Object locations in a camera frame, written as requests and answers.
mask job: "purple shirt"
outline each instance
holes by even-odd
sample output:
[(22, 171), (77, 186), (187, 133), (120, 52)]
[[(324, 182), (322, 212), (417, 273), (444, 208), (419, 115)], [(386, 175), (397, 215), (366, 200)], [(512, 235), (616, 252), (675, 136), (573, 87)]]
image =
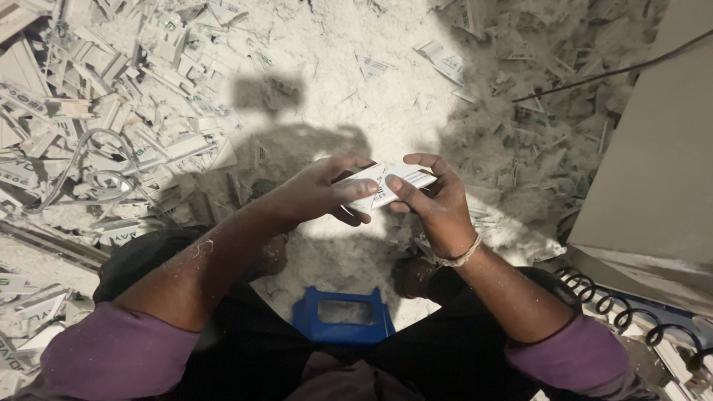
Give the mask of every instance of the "purple shirt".
[[(17, 400), (116, 400), (163, 394), (180, 381), (198, 336), (151, 315), (100, 303), (50, 342), (41, 356), (42, 373), (20, 390)], [(611, 401), (658, 399), (630, 369), (616, 337), (583, 315), (536, 345), (507, 347), (505, 353), (515, 368), (556, 388)], [(373, 400), (374, 388), (379, 388), (384, 400), (421, 400), (396, 378), (364, 361), (349, 371), (341, 367), (333, 357), (313, 353), (302, 384), (287, 399)]]

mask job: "black pants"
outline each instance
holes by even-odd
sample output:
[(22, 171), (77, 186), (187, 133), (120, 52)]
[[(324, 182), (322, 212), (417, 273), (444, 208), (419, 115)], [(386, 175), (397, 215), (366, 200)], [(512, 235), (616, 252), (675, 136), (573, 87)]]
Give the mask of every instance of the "black pants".
[[(125, 244), (102, 266), (95, 302), (116, 298), (201, 235), (162, 230)], [(549, 273), (521, 271), (575, 304), (571, 290)], [(347, 350), (314, 344), (249, 285), (236, 284), (204, 330), (212, 333), (212, 346), (194, 351), (183, 380), (166, 397), (281, 400), (299, 385), (304, 364), (316, 350), (346, 364), (364, 359), (415, 386), (427, 400), (528, 401), (534, 396), (538, 386), (506, 363), (505, 333), (454, 270), (442, 268), (435, 274), (429, 298), (443, 307), (372, 347)]]

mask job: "black wire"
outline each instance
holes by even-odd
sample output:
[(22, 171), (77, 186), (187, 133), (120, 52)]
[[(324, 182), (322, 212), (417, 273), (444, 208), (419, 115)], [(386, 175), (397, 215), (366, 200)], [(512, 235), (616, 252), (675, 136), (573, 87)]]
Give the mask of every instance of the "black wire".
[[(713, 347), (703, 349), (703, 344), (701, 343), (701, 340), (691, 330), (688, 330), (684, 326), (676, 325), (673, 323), (662, 324), (661, 320), (651, 311), (646, 309), (632, 308), (628, 300), (621, 298), (617, 295), (612, 295), (607, 288), (595, 284), (591, 278), (586, 275), (583, 275), (579, 270), (575, 268), (561, 268), (555, 270), (555, 272), (553, 273), (553, 275), (558, 276), (560, 279), (562, 279), (565, 274), (570, 274), (570, 277), (564, 280), (565, 284), (569, 288), (574, 289), (578, 287), (579, 284), (581, 284), (582, 282), (586, 282), (586, 285), (582, 284), (585, 287), (577, 294), (577, 299), (581, 303), (590, 302), (594, 298), (594, 293), (596, 290), (601, 290), (607, 293), (607, 296), (603, 297), (601, 300), (599, 300), (599, 302), (597, 302), (595, 310), (599, 315), (606, 315), (611, 312), (611, 310), (614, 308), (615, 300), (618, 300), (625, 305), (626, 308), (624, 309), (624, 311), (616, 315), (616, 317), (614, 318), (614, 327), (617, 328), (617, 334), (621, 335), (624, 331), (626, 331), (627, 328), (629, 328), (629, 326), (634, 320), (634, 313), (643, 313), (645, 315), (650, 316), (656, 322), (656, 326), (654, 326), (654, 328), (649, 330), (649, 332), (646, 334), (646, 345), (649, 345), (650, 347), (659, 345), (664, 340), (664, 331), (666, 330), (680, 330), (691, 337), (691, 339), (693, 340), (693, 345), (696, 348), (696, 353), (693, 354), (687, 364), (688, 370), (695, 371), (700, 369), (700, 367), (703, 365), (703, 358), (708, 355), (713, 355)], [(583, 294), (586, 292), (589, 292), (590, 294), (586, 298), (584, 298)], [(607, 302), (609, 302), (607, 306), (605, 308), (602, 308), (602, 306)]]
[(679, 46), (678, 48), (669, 51), (668, 53), (664, 54), (663, 56), (658, 56), (657, 58), (655, 58), (655, 59), (653, 59), (653, 60), (646, 61), (646, 62), (641, 63), (641, 64), (636, 64), (636, 65), (631, 66), (631, 67), (622, 68), (622, 69), (616, 70), (616, 71), (609, 71), (609, 72), (607, 72), (607, 73), (603, 73), (603, 74), (600, 74), (600, 75), (593, 76), (593, 77), (591, 77), (591, 78), (587, 78), (587, 79), (585, 79), (584, 81), (579, 81), (579, 82), (575, 82), (575, 83), (570, 83), (569, 85), (564, 85), (564, 86), (561, 86), (561, 87), (556, 88), (556, 89), (551, 89), (551, 90), (549, 90), (549, 91), (544, 91), (544, 92), (540, 92), (540, 93), (533, 93), (533, 94), (531, 94), (531, 95), (529, 95), (529, 96), (525, 96), (524, 98), (515, 99), (515, 100), (513, 100), (513, 103), (517, 103), (517, 102), (521, 102), (521, 101), (526, 101), (526, 100), (528, 100), (528, 99), (537, 98), (537, 97), (544, 96), (544, 95), (549, 95), (550, 93), (555, 93), (555, 92), (559, 92), (559, 91), (564, 91), (565, 89), (574, 88), (574, 87), (576, 87), (576, 86), (584, 85), (585, 83), (590, 83), (590, 82), (592, 82), (592, 81), (596, 81), (596, 80), (599, 80), (599, 79), (602, 79), (602, 78), (607, 78), (608, 76), (618, 75), (618, 74), (620, 74), (620, 73), (626, 73), (626, 72), (629, 72), (629, 71), (634, 71), (634, 70), (646, 68), (646, 67), (648, 67), (648, 66), (652, 66), (652, 65), (654, 65), (654, 64), (658, 64), (658, 63), (660, 63), (661, 61), (668, 60), (668, 59), (672, 59), (672, 58), (674, 58), (675, 56), (678, 56), (678, 55), (679, 55), (682, 51), (684, 51), (685, 49), (688, 49), (689, 47), (693, 46), (694, 44), (700, 42), (701, 40), (703, 40), (703, 39), (705, 39), (705, 38), (707, 38), (708, 36), (711, 36), (711, 35), (713, 35), (713, 29), (711, 29), (710, 31), (706, 32), (705, 34), (702, 34), (702, 35), (696, 37), (695, 39), (692, 39), (692, 40), (688, 41), (686, 44), (683, 44), (683, 45)]

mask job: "leg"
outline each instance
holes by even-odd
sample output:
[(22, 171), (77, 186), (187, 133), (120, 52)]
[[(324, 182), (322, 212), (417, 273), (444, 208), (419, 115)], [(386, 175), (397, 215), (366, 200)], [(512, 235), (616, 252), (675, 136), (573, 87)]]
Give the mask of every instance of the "leg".
[[(364, 358), (414, 383), (429, 400), (530, 400), (537, 385), (506, 362), (506, 334), (458, 273), (435, 270), (421, 259), (403, 268), (410, 271), (397, 273), (400, 293), (443, 307), (367, 350)], [(560, 289), (561, 281), (530, 269), (520, 270), (545, 288)]]
[[(191, 230), (162, 230), (125, 244), (102, 266), (95, 302), (113, 300), (201, 235)], [(277, 237), (266, 249), (267, 259), (276, 251), (284, 255), (284, 238)], [(275, 274), (285, 262), (266, 263), (260, 258), (246, 275), (254, 279), (265, 272)], [(299, 385), (304, 364), (315, 348), (249, 284), (235, 283), (201, 333), (183, 380), (167, 398), (284, 399)]]

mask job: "fingernail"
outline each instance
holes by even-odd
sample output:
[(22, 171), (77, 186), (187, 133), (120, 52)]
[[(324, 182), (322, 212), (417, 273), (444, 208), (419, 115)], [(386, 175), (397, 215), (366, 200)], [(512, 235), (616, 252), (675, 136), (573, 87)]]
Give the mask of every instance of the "fingernail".
[(376, 181), (371, 181), (366, 185), (366, 189), (369, 193), (376, 193), (379, 190), (379, 184)]
[(392, 191), (398, 191), (401, 189), (401, 180), (399, 180), (399, 177), (396, 177), (394, 174), (386, 176), (386, 184)]

